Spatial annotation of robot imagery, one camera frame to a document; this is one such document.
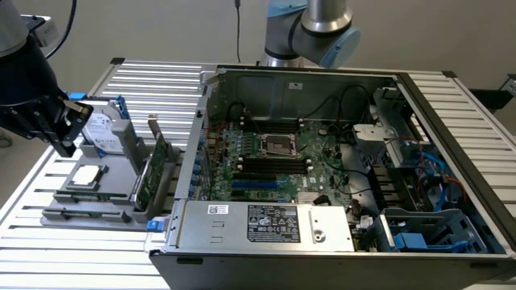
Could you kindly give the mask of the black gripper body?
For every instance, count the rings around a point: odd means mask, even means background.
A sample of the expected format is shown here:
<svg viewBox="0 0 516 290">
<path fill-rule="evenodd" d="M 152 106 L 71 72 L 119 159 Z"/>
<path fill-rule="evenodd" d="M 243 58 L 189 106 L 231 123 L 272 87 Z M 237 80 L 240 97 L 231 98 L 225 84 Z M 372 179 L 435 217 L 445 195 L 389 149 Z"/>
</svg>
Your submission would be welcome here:
<svg viewBox="0 0 516 290">
<path fill-rule="evenodd" d="M 52 143 L 68 134 L 65 93 L 33 40 L 1 57 L 1 127 L 19 136 Z"/>
</svg>

